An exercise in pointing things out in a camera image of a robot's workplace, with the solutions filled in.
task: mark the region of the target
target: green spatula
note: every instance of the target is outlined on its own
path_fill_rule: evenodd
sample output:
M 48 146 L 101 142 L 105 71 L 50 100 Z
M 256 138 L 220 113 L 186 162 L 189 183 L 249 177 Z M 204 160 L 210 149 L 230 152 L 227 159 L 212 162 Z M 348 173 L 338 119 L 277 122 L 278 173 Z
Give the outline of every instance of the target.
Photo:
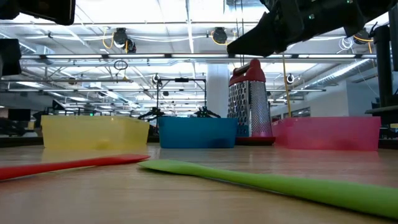
M 272 174 L 250 174 L 205 167 L 190 162 L 153 160 L 140 166 L 260 187 L 359 212 L 398 219 L 398 189 L 335 180 L 316 180 Z

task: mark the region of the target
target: red spatula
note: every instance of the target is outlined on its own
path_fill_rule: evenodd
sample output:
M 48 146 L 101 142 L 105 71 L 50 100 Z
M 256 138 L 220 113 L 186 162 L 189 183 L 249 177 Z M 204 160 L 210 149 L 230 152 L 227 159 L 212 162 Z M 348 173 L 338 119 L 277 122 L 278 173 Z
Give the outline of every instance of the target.
M 26 175 L 39 174 L 62 169 L 71 169 L 86 166 L 107 166 L 139 162 L 150 156 L 125 154 L 120 156 L 107 156 L 94 159 L 82 159 L 78 161 L 55 162 L 47 164 L 32 164 L 23 166 L 0 167 L 0 180 L 6 180 Z

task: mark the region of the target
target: table surface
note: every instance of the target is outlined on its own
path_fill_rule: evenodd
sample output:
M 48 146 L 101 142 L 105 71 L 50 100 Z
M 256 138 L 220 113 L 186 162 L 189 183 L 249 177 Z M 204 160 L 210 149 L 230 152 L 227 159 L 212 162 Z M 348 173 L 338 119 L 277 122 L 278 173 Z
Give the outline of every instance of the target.
M 42 146 L 0 149 L 0 166 L 40 162 Z M 222 169 L 398 187 L 398 151 L 304 151 L 261 146 L 160 149 L 152 159 Z M 136 164 L 88 167 L 0 183 L 1 223 L 392 223 L 315 202 Z

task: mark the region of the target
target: white column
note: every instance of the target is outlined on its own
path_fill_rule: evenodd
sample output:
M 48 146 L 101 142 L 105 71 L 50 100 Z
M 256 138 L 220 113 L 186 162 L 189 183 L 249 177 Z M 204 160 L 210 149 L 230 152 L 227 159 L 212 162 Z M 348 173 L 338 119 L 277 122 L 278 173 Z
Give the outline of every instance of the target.
M 228 113 L 228 65 L 207 65 L 207 108 L 226 118 Z

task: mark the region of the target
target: metal grater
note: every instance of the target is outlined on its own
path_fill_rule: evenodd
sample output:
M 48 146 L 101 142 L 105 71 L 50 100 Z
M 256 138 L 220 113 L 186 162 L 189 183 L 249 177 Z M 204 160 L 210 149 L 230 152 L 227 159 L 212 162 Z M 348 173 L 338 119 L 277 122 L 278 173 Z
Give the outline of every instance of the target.
M 265 83 L 257 59 L 234 70 L 229 81 L 228 117 L 238 119 L 237 136 L 272 137 Z

